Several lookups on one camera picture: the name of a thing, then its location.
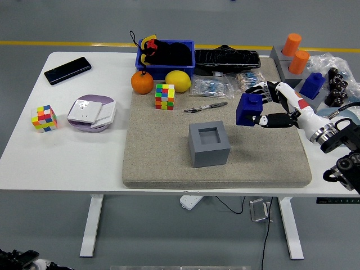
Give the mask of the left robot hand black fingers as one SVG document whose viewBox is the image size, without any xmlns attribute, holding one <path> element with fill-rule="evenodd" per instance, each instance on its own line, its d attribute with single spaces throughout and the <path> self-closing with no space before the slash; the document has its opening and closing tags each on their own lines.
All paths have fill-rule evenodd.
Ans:
<svg viewBox="0 0 360 270">
<path fill-rule="evenodd" d="M 73 270 L 73 268 L 58 265 L 47 259 L 39 259 L 39 253 L 34 250 L 28 250 L 26 252 L 20 252 L 13 250 L 12 252 L 6 252 L 1 250 L 1 269 L 67 269 Z"/>
</svg>

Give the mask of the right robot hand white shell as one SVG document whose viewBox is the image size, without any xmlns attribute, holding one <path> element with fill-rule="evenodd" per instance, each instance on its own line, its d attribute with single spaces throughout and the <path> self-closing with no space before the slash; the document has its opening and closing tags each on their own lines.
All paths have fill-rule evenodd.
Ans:
<svg viewBox="0 0 360 270">
<path fill-rule="evenodd" d="M 261 82 L 248 88 L 245 93 L 261 95 L 263 104 L 281 104 L 295 122 L 295 126 L 305 132 L 309 141 L 318 130 L 332 124 L 329 119 L 316 115 L 307 101 L 284 82 Z"/>
</svg>

